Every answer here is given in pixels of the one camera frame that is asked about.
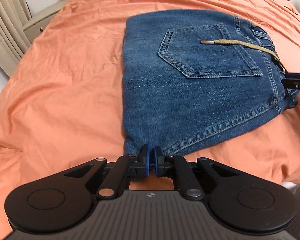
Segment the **tan shoelace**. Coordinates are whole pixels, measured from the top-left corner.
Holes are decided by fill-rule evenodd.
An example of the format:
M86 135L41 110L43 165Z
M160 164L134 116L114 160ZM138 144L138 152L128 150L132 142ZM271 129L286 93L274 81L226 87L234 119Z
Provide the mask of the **tan shoelace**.
M282 62L280 61L280 59L278 58L278 56L269 49L266 49L264 47L258 46L258 45L254 45L251 43L247 43L244 41L238 41L238 40L215 40L215 41L201 41L201 44L221 44L221 45L242 45L245 46L249 49L257 49L257 50L261 50L263 52L266 52L268 54L270 54L271 56L274 57L274 59L280 64L280 67L282 68L282 70L287 73L287 70L284 68Z

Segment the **metal aglet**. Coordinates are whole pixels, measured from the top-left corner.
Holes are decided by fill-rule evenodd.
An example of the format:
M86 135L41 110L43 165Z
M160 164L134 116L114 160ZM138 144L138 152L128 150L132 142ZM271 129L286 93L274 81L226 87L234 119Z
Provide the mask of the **metal aglet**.
M201 44L214 44L214 41L201 41Z

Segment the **orange bedsheet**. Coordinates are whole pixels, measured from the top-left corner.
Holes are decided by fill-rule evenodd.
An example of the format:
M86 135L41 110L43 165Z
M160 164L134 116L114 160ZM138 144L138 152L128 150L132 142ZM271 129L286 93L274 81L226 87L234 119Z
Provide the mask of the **orange bedsheet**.
M286 0L69 0L34 41L0 95L0 239L15 187L123 153L122 44L135 14L211 9L264 28L288 71L300 72L300 15ZM266 125L186 156L206 156L277 183L300 183L299 105ZM149 178L131 188L171 187Z

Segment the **blue denim jeans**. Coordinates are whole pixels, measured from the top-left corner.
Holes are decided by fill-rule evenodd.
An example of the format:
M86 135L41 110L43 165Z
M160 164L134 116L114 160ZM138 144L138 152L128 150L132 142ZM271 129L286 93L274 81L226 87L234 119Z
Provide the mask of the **blue denim jeans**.
M129 18L123 47L125 153L144 144L186 155L247 133L297 104L271 55L241 45L200 44L234 39L275 52L269 35L250 21L218 11L170 10Z

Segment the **logo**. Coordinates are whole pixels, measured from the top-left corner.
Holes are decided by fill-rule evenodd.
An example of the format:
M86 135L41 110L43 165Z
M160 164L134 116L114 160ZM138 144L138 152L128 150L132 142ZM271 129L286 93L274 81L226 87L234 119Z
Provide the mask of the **logo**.
M149 198L153 198L153 197L155 197L155 194L152 193L152 192L150 192L150 193L147 194L147 196L148 196Z

